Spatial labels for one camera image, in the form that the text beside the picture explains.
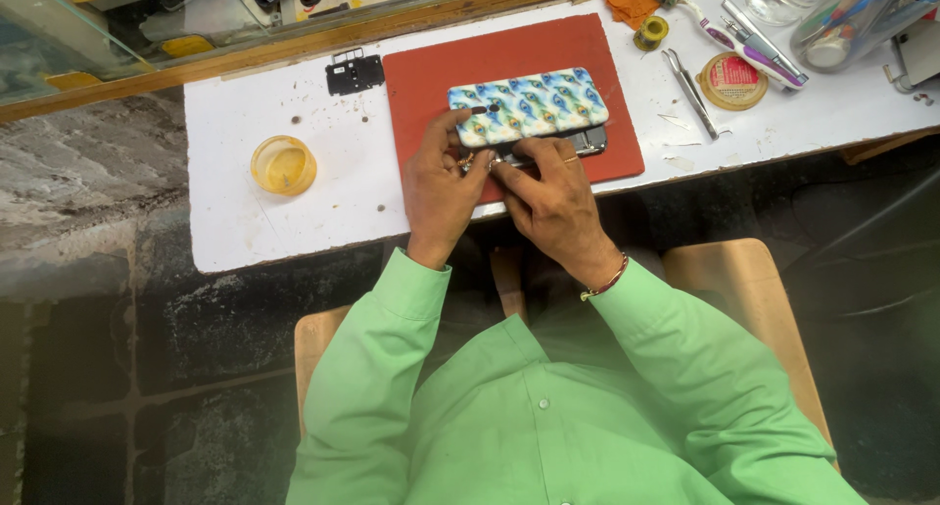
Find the shirt cuff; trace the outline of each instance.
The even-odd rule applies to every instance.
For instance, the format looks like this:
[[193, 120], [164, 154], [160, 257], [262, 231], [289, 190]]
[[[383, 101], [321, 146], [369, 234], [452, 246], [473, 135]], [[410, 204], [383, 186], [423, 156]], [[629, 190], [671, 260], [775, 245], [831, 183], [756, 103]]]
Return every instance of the shirt cuff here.
[[433, 319], [441, 315], [448, 282], [449, 266], [445, 265], [444, 271], [431, 270], [406, 256], [402, 248], [395, 248], [372, 294], [397, 316]]
[[613, 287], [589, 299], [608, 325], [623, 327], [627, 331], [625, 336], [639, 336], [668, 312], [675, 292], [673, 287], [630, 259]]

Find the peacock feather pattern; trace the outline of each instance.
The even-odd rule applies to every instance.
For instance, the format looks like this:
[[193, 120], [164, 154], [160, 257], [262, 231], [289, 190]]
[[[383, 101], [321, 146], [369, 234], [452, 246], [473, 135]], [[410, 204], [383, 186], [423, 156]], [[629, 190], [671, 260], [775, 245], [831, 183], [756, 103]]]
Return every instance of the peacock feather pattern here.
[[468, 147], [601, 125], [609, 116], [584, 68], [456, 86], [447, 91], [447, 103], [455, 109], [499, 107], [457, 126], [461, 143]]

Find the tweezers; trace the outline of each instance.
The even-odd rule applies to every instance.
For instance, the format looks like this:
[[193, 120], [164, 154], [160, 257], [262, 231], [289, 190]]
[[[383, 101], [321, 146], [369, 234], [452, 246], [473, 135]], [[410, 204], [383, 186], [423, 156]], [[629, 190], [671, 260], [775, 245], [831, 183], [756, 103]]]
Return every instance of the tweezers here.
[[705, 129], [708, 130], [708, 135], [711, 136], [711, 140], [717, 140], [718, 132], [714, 130], [711, 117], [709, 117], [708, 111], [705, 110], [705, 103], [703, 103], [702, 98], [699, 97], [699, 91], [696, 90], [696, 85], [692, 82], [692, 76], [689, 75], [689, 70], [682, 67], [682, 61], [679, 60], [679, 55], [677, 55], [672, 48], [664, 50], [663, 54], [665, 58], [668, 59], [669, 65], [672, 66], [672, 74], [675, 75], [676, 79], [679, 81], [682, 91], [685, 92], [685, 96], [688, 98], [689, 102], [692, 103], [692, 108], [696, 109], [696, 114], [699, 114], [702, 124], [705, 125]]

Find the red rubber mat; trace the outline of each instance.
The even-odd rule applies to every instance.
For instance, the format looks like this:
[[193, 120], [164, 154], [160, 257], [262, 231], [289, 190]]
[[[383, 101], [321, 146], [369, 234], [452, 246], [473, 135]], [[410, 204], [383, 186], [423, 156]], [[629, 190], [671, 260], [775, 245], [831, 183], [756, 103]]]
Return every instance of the red rubber mat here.
[[[607, 150], [583, 159], [587, 177], [600, 182], [644, 170], [617, 68], [596, 14], [392, 53], [385, 55], [382, 66], [399, 168], [421, 145], [428, 121], [447, 111], [449, 88], [580, 66], [594, 78], [610, 112], [605, 123]], [[480, 203], [502, 199], [499, 186], [488, 180]]]

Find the wooden chair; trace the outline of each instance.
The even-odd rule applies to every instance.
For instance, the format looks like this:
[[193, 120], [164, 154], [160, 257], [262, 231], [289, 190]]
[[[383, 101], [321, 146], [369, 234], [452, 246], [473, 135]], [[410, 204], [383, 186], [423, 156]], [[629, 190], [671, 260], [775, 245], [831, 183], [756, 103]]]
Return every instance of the wooden chair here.
[[[507, 317], [518, 312], [524, 319], [520, 255], [518, 251], [497, 250], [491, 254], [490, 262], [504, 312]], [[790, 376], [796, 405], [831, 445], [823, 406], [790, 302], [763, 242], [739, 239], [674, 248], [664, 254], [663, 266], [666, 282], [676, 289], [720, 294], [727, 304], [727, 314], [774, 351]], [[301, 433], [305, 432], [304, 400], [310, 376], [349, 310], [350, 307], [334, 308], [304, 316], [297, 322], [294, 356]]]

